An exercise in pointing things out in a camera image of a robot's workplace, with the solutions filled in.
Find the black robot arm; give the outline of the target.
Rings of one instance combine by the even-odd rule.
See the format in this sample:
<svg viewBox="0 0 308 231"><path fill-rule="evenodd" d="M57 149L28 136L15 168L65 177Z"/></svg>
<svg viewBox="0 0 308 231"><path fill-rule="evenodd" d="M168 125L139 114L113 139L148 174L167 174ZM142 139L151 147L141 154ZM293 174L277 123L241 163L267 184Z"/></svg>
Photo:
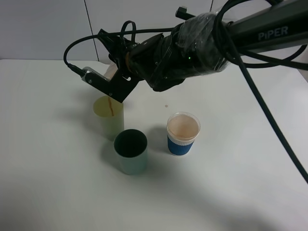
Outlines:
<svg viewBox="0 0 308 231"><path fill-rule="evenodd" d="M177 11L184 22L167 29L153 29L154 36L136 43L140 32L122 27L113 36L117 65L111 84L118 92L132 91L144 80L154 91L165 91L184 79L221 72L228 63L249 68L278 65L307 70L297 62L308 45L308 3L305 0L271 0L270 7L236 22L223 22L224 14L239 5L225 3L218 13L198 16Z"/></svg>

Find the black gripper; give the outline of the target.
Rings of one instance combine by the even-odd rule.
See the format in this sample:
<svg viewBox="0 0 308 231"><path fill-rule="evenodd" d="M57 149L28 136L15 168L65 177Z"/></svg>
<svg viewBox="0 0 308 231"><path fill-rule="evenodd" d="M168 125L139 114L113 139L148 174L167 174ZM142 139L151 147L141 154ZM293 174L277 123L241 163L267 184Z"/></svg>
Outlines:
<svg viewBox="0 0 308 231"><path fill-rule="evenodd" d="M142 43L136 43L133 38L129 40L123 36L113 37L111 48L108 49L109 58L118 69L121 68L127 75L149 81L159 63L157 54L161 49L163 39L162 33Z"/></svg>

